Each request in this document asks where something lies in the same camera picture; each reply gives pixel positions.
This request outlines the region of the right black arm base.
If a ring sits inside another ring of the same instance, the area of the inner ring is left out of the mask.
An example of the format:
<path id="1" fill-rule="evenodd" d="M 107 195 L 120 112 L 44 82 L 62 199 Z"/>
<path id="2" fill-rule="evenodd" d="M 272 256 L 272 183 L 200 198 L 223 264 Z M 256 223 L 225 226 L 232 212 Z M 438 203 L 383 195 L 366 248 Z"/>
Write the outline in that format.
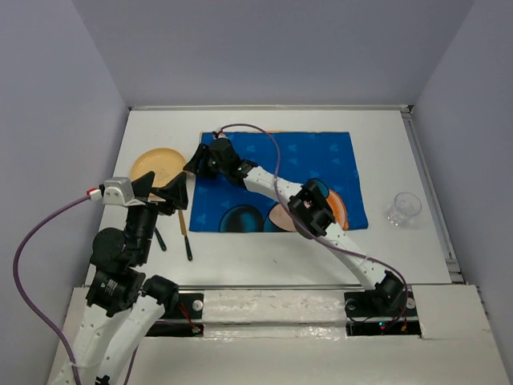
<path id="1" fill-rule="evenodd" d="M 414 293 L 402 293 L 390 310 L 378 310 L 364 291 L 345 292 L 345 331 L 348 337 L 421 336 Z"/>

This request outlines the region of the tan round plate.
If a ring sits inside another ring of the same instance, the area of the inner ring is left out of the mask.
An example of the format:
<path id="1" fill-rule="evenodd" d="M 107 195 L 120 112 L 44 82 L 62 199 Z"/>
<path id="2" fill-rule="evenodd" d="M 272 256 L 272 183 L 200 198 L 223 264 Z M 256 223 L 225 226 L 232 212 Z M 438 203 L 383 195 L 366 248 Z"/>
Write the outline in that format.
<path id="1" fill-rule="evenodd" d="M 154 172 L 153 187 L 163 187 L 186 165 L 184 156 L 172 148 L 154 148 L 139 156 L 131 167 L 130 179 L 136 180 L 148 172 Z"/>

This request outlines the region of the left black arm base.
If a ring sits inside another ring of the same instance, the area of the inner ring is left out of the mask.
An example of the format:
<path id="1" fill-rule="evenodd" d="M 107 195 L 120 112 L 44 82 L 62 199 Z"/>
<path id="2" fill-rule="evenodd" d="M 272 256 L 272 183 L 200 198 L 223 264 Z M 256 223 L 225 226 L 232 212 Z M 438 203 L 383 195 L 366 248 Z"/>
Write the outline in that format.
<path id="1" fill-rule="evenodd" d="M 166 311 L 149 329 L 146 336 L 200 338 L 204 335 L 203 310 L 204 294 L 202 292 L 180 293 L 174 309 Z"/>

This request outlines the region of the gold knife dark handle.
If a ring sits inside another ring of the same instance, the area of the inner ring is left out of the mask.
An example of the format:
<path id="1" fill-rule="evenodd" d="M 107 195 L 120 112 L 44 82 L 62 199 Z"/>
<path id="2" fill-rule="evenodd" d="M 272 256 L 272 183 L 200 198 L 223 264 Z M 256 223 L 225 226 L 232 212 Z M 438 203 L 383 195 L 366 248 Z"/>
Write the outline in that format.
<path id="1" fill-rule="evenodd" d="M 192 249 L 191 249 L 190 242 L 188 239 L 188 233 L 187 233 L 187 228 L 186 228 L 185 219 L 184 219 L 184 212 L 182 210 L 180 210 L 178 212 L 178 217 L 179 217 L 179 222 L 180 222 L 180 232 L 184 238 L 187 259 L 189 261 L 193 261 Z"/>

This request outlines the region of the clear plastic cup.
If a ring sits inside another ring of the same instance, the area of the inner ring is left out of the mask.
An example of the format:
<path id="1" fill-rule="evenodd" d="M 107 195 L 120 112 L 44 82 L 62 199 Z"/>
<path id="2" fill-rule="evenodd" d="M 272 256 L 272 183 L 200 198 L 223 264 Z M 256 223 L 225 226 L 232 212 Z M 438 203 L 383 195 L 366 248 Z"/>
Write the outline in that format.
<path id="1" fill-rule="evenodd" d="M 394 226 L 408 226 L 422 211 L 422 202 L 412 192 L 400 192 L 387 211 L 387 220 Z"/>

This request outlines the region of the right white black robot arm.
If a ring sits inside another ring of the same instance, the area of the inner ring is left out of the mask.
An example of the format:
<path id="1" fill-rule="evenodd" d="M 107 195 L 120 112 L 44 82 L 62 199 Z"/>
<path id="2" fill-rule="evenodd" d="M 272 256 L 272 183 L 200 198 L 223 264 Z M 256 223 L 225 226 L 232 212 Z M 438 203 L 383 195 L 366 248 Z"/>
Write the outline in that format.
<path id="1" fill-rule="evenodd" d="M 227 138 L 199 144 L 184 171 L 208 179 L 224 176 L 236 187 L 279 203 L 303 237 L 326 247 L 355 276 L 376 314 L 390 313 L 395 320 L 406 315 L 405 278 L 392 266 L 364 254 L 347 236 L 316 182 L 298 184 L 280 178 L 240 158 Z"/>

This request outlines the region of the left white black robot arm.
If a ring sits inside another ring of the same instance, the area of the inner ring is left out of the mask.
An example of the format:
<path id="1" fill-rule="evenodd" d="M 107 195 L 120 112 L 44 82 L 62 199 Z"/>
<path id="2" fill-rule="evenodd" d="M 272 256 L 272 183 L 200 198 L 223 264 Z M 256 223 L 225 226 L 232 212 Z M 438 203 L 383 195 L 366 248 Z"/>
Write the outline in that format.
<path id="1" fill-rule="evenodd" d="M 147 172 L 136 180 L 112 177 L 87 191 L 92 201 L 127 210 L 122 229 L 100 230 L 92 242 L 95 274 L 85 297 L 83 319 L 71 353 L 55 384 L 114 384 L 125 363 L 160 317 L 176 311 L 179 287 L 137 267 L 147 263 L 157 218 L 188 206 L 187 177 L 179 173 L 165 186 Z"/>

